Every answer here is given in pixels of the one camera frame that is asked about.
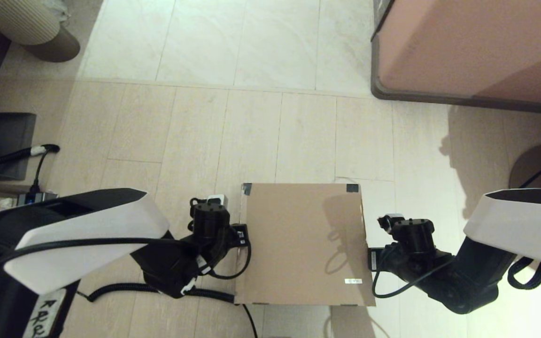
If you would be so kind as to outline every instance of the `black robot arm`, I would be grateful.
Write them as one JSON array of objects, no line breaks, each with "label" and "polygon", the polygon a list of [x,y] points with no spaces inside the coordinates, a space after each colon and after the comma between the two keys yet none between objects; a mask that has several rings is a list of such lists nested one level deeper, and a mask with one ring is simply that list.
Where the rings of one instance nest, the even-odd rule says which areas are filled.
[{"label": "black robot arm", "polygon": [[[181,298],[193,293],[198,276],[214,274],[213,268],[228,250],[251,246],[245,224],[229,224],[230,215],[219,200],[190,202],[193,221],[189,236],[175,240],[169,231],[161,238],[88,238],[46,242],[17,249],[32,230],[139,200],[146,193],[130,189],[93,191],[0,212],[0,338],[47,337],[62,333],[79,281],[52,293],[39,295],[4,271],[4,263],[21,255],[72,246],[146,244],[131,256],[140,265],[146,283],[161,293]],[[93,227],[100,225],[92,221]]]},{"label": "black robot arm", "polygon": [[[369,268],[388,271],[423,290],[459,314],[472,312],[498,297],[498,282],[516,257],[515,254],[465,238],[457,253],[435,248],[429,220],[405,220],[401,215],[387,215],[380,226],[396,242],[385,248],[369,249]],[[376,295],[386,298],[395,295]]]}]

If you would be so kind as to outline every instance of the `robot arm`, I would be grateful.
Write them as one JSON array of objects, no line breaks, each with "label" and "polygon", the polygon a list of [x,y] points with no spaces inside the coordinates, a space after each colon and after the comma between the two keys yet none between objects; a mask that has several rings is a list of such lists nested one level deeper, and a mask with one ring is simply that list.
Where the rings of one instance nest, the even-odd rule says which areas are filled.
[{"label": "robot arm", "polygon": [[[396,274],[455,313],[469,313],[496,300],[498,282],[518,254],[541,261],[541,189],[483,196],[456,256],[435,248],[429,220],[386,215],[379,224],[396,242],[370,248],[369,268]],[[532,287],[540,282],[541,276]]]},{"label": "robot arm", "polygon": [[[192,199],[190,207],[193,233],[181,240],[147,193],[133,189],[0,212],[0,337],[59,336],[80,278],[123,255],[139,263],[150,286],[181,298],[228,250],[250,248],[246,225],[229,224],[224,196]],[[44,250],[18,256],[35,248]]]}]

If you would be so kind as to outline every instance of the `sticker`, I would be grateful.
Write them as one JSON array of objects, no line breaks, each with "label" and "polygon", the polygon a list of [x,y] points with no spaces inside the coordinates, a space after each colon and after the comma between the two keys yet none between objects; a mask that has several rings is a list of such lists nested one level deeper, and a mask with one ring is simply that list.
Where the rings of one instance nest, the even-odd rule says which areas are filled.
[{"label": "sticker", "polygon": [[371,269],[377,270],[377,252],[371,252]]},{"label": "sticker", "polygon": [[[206,264],[208,264],[206,262],[206,260],[204,259],[204,257],[202,257],[201,255],[198,255],[195,260],[197,261],[197,266],[198,267],[204,267]],[[203,274],[207,274],[208,272],[210,271],[210,267],[207,267],[206,269],[202,270],[201,273]]]},{"label": "sticker", "polygon": [[32,310],[28,325],[24,330],[22,338],[44,338],[49,337],[51,329],[54,326],[55,319],[58,317],[60,305],[66,297],[66,289],[60,289],[40,295],[37,298],[35,307]]},{"label": "sticker", "polygon": [[363,280],[360,278],[346,278],[344,279],[346,284],[363,284]]}]

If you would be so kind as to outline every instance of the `light wooden floor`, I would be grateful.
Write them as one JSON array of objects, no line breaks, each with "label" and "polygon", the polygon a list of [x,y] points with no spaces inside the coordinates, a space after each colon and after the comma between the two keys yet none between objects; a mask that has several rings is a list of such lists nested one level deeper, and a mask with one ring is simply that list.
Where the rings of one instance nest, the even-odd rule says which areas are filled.
[{"label": "light wooden floor", "polygon": [[[105,82],[0,79],[0,111],[39,115],[34,143],[58,143],[43,183],[62,195],[148,190],[173,235],[187,234],[187,202],[242,182],[362,184],[367,241],[391,238],[374,222],[400,212],[429,218],[438,248],[456,252],[481,194],[507,187],[515,159],[541,144],[541,115],[298,92]],[[28,173],[34,171],[36,159]],[[237,216],[239,206],[230,205]],[[89,274],[87,293],[137,282],[130,258]],[[204,278],[209,288],[234,285]],[[382,275],[379,291],[403,283]],[[502,282],[500,298],[460,316],[411,289],[376,307],[250,306],[262,337],[479,338],[541,336],[541,286]],[[205,299],[116,293],[75,299],[65,337],[253,336],[243,309]]]},{"label": "light wooden floor", "polygon": [[0,75],[369,92],[371,0],[65,2],[77,58],[41,62],[13,44]]}]

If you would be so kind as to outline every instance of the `cardboard sheet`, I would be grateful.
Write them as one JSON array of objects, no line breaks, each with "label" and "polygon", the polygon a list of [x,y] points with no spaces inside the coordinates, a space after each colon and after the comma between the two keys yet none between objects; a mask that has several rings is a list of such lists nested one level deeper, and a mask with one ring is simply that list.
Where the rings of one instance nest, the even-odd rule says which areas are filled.
[{"label": "cardboard sheet", "polygon": [[374,305],[357,184],[244,188],[240,223],[253,250],[236,281],[236,303]]}]

